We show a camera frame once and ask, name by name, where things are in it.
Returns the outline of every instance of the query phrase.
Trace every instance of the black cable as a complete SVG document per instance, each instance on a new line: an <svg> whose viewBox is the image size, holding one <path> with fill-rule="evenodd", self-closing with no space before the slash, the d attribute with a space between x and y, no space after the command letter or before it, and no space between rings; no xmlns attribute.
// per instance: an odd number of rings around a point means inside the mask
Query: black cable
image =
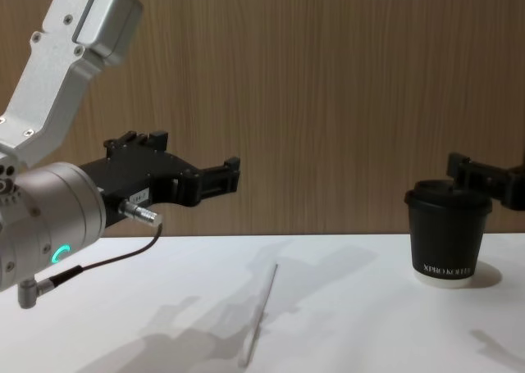
<svg viewBox="0 0 525 373"><path fill-rule="evenodd" d="M95 262L94 264L90 264L87 266L73 266L72 268L68 269L67 271L63 271L59 273L58 275L49 277L49 280L52 282L54 288L58 287L60 284L66 283L68 280L73 279L75 276L79 275L80 273L84 271L88 271L90 269L98 268L103 265L112 264L113 262L117 262L120 260L125 260L126 258L130 258L133 256L136 256L138 254L141 254L142 252L145 252L146 250L150 249L161 237L162 234L162 224L158 226L157 233L153 237L152 241L149 242L146 246L143 248L140 248L139 250L135 250L134 252L128 252L127 254L123 254L118 257L109 258L108 260Z"/></svg>

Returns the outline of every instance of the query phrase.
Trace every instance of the wall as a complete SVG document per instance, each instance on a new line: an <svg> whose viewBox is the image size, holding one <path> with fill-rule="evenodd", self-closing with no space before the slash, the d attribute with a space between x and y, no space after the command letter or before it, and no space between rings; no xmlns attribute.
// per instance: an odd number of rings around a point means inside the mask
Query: wall
<svg viewBox="0 0 525 373"><path fill-rule="evenodd" d="M169 234L405 232L404 192L443 177L449 151L521 160L523 0L142 1L125 65L95 79L47 161L157 129L197 166L241 156L240 191L163 207ZM50 2L0 0L2 109ZM489 229L525 218L495 205Z"/></svg>

